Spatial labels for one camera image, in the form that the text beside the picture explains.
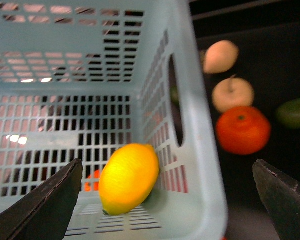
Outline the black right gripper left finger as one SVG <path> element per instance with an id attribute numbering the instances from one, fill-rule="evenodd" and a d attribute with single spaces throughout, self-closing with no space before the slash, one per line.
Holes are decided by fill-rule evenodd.
<path id="1" fill-rule="evenodd" d="M 0 240 L 62 240 L 78 201 L 82 177 L 82 161 L 74 159 L 0 213 Z"/>

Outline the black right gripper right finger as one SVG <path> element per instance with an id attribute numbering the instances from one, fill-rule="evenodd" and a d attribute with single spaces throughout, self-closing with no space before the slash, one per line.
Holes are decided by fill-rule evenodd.
<path id="1" fill-rule="evenodd" d="M 281 240 L 300 240 L 300 182 L 258 159 L 252 166 L 260 200 Z"/>

